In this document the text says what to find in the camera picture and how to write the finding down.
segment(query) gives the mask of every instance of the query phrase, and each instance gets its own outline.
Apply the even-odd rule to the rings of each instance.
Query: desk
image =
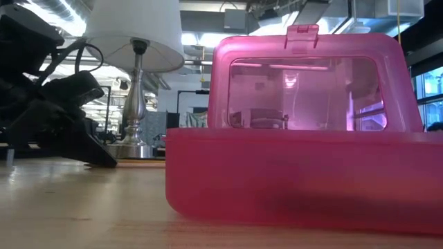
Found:
[[[189,221],[165,200],[164,169],[86,169],[64,159],[15,165],[0,167],[1,249],[443,248],[443,238]]]
[[[7,143],[2,143],[2,142],[0,142],[0,147],[7,147],[7,146],[8,146]],[[30,147],[31,149],[40,149],[40,147],[39,147],[38,145],[36,145],[36,144],[30,144],[29,147]]]

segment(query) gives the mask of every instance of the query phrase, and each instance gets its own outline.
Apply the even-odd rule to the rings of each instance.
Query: silver lamp base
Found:
[[[114,158],[117,159],[147,159],[153,157],[153,148],[145,143],[142,145],[134,145],[118,142],[112,145],[107,145],[107,150]]]

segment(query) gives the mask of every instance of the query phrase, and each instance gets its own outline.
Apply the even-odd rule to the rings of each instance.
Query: black equipment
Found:
[[[0,120],[9,124],[2,132],[6,142],[20,149],[35,141],[57,156],[115,167],[116,160],[95,137],[98,123],[80,108],[105,94],[90,71],[79,71],[84,48],[97,48],[79,39],[57,49],[64,39],[54,27],[11,0],[0,4]],[[75,74],[44,84],[75,50]],[[52,63],[40,72],[48,56]],[[24,73],[38,79],[33,82]]]
[[[107,143],[113,144],[117,142],[117,136],[112,134],[112,132],[108,131],[101,131],[97,133],[97,138],[103,141],[103,144],[106,145]]]

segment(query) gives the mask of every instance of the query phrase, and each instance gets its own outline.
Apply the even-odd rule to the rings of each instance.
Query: white lamp shade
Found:
[[[184,64],[179,0],[97,0],[84,36],[106,63],[127,71],[135,67],[132,39],[150,42],[144,71],[168,72]],[[88,51],[100,58],[96,50]]]

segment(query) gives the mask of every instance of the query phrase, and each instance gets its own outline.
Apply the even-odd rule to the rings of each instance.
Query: clear plastic window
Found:
[[[230,67],[235,128],[381,131],[387,120],[368,58],[238,59]]]

